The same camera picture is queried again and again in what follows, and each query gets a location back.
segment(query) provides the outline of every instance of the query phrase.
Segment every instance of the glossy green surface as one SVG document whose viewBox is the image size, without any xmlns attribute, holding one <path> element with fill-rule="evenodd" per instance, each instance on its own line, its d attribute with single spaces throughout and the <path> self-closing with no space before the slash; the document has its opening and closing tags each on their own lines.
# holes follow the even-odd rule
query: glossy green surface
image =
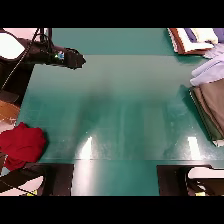
<svg viewBox="0 0 224 224">
<path fill-rule="evenodd" d="M 46 132 L 40 162 L 75 164 L 73 195 L 158 195 L 158 164 L 224 167 L 187 89 L 205 59 L 174 54 L 164 28 L 57 28 L 53 37 L 87 63 L 36 65 L 17 123 Z"/>
<path fill-rule="evenodd" d="M 82 54 L 175 55 L 166 28 L 54 28 L 53 41 Z"/>
</svg>

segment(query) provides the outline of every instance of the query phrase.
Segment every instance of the stack of folded clothes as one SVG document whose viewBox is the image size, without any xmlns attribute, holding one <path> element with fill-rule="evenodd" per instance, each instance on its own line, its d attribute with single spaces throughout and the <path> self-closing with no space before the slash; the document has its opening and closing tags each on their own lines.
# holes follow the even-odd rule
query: stack of folded clothes
<svg viewBox="0 0 224 224">
<path fill-rule="evenodd" d="M 224 146 L 224 55 L 192 72 L 191 97 L 216 146 Z"/>
<path fill-rule="evenodd" d="M 167 28 L 174 51 L 214 58 L 224 53 L 224 28 Z"/>
</svg>

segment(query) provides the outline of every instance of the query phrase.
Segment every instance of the crumpled red cloth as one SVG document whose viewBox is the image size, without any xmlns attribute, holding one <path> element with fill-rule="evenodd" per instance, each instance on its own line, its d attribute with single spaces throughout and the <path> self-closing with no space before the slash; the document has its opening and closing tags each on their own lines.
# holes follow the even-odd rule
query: crumpled red cloth
<svg viewBox="0 0 224 224">
<path fill-rule="evenodd" d="M 0 151 L 7 154 L 4 166 L 10 171 L 22 168 L 26 162 L 37 162 L 46 139 L 40 128 L 28 128 L 23 122 L 0 134 Z"/>
</svg>

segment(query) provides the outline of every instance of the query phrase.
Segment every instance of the black cable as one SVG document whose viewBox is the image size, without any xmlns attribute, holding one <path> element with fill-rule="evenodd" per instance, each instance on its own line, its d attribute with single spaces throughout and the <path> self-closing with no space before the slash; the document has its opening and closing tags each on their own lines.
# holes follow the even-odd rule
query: black cable
<svg viewBox="0 0 224 224">
<path fill-rule="evenodd" d="M 22 60 L 25 58 L 25 56 L 26 56 L 27 53 L 29 52 L 29 50 L 30 50 L 30 48 L 31 48 L 31 46 L 32 46 L 32 44 L 33 44 L 33 42 L 34 42 L 36 36 L 37 36 L 37 33 L 38 33 L 39 29 L 40 29 L 40 28 L 37 28 L 36 32 L 35 32 L 34 35 L 33 35 L 32 40 L 31 40 L 30 44 L 28 45 L 28 47 L 26 48 L 26 50 L 25 50 L 23 56 L 21 57 L 21 59 L 19 60 L 19 62 L 16 64 L 16 66 L 14 67 L 14 69 L 10 72 L 8 78 L 6 79 L 6 81 L 4 82 L 4 84 L 3 84 L 3 86 L 2 86 L 2 90 L 5 88 L 5 86 L 6 86 L 7 82 L 9 81 L 10 77 L 12 76 L 12 74 L 15 72 L 15 70 L 17 69 L 17 67 L 20 65 L 20 63 L 22 62 Z"/>
<path fill-rule="evenodd" d="M 29 194 L 31 194 L 31 195 L 33 195 L 33 196 L 37 196 L 37 195 L 33 194 L 33 193 L 30 192 L 30 191 L 26 191 L 26 190 L 23 190 L 23 189 L 21 189 L 21 188 L 19 188 L 19 187 L 14 187 L 14 186 L 12 186 L 12 185 L 10 185 L 10 184 L 7 184 L 5 181 L 3 181 L 3 180 L 1 180 L 1 179 L 0 179 L 0 182 L 2 182 L 3 184 L 7 185 L 8 187 L 16 188 L 16 189 L 19 190 L 19 191 L 23 191 L 23 192 L 25 192 L 25 193 L 29 193 Z"/>
</svg>

